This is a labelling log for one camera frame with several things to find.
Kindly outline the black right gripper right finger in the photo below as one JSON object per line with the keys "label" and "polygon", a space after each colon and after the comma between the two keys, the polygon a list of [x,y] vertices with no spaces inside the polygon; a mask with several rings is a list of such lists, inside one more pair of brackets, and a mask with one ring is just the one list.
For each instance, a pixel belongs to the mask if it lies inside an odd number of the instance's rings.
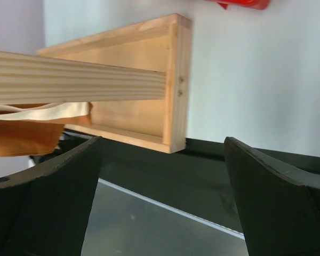
{"label": "black right gripper right finger", "polygon": [[320,255],[320,174],[232,137],[224,150],[249,255]]}

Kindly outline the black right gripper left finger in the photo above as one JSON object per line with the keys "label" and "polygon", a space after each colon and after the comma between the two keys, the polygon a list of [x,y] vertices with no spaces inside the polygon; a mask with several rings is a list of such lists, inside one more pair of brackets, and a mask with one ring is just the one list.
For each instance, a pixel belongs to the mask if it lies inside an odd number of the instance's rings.
{"label": "black right gripper left finger", "polygon": [[0,178],[0,255],[80,255],[103,139]]}

